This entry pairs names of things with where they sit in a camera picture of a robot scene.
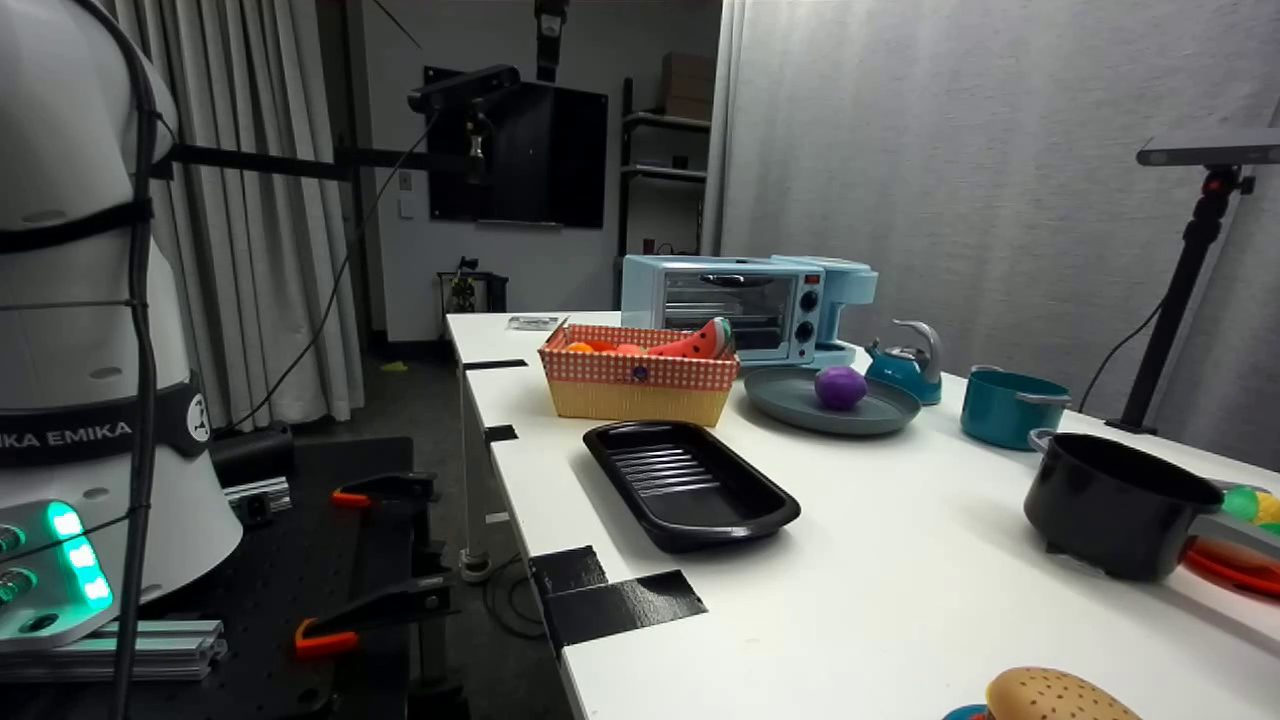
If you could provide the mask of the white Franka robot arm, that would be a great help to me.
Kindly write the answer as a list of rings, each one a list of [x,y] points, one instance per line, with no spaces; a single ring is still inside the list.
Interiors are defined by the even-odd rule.
[[[152,177],[160,72],[102,0],[0,0],[0,652],[64,648],[236,550]]]

